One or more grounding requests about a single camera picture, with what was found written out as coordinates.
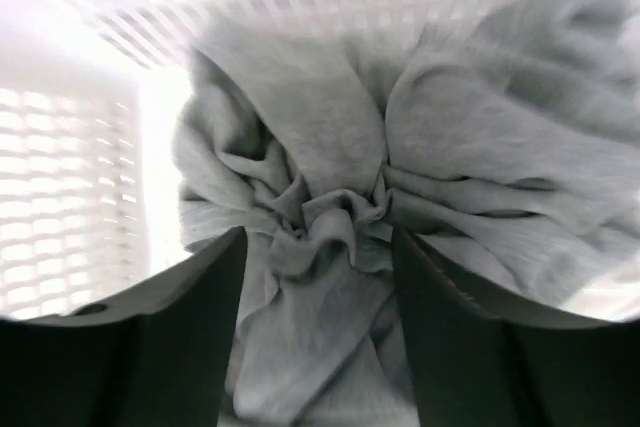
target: wrinkled fabric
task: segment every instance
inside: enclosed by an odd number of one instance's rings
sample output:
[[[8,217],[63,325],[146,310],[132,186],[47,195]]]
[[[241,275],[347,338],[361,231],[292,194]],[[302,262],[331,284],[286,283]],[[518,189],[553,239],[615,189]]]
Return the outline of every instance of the wrinkled fabric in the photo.
[[[393,228],[556,306],[638,251],[627,1],[515,0],[410,52],[216,22],[174,151],[184,244],[249,234],[240,417],[418,426]]]

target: crumpled cloth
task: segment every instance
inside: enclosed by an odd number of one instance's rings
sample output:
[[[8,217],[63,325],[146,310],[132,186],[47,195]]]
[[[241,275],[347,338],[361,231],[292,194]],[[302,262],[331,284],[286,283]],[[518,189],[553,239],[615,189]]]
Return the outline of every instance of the crumpled cloth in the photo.
[[[515,0],[409,52],[216,22],[174,151],[184,244],[249,233],[240,417],[418,425],[394,227],[556,306],[638,252],[627,2]]]

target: garment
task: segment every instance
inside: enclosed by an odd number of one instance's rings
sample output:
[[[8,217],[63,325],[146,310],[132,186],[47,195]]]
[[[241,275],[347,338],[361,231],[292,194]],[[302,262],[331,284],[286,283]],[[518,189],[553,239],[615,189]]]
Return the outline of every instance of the garment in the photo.
[[[218,19],[174,152],[184,244],[249,233],[240,416],[418,425],[394,227],[551,305],[638,251],[627,2],[515,0],[409,52]]]

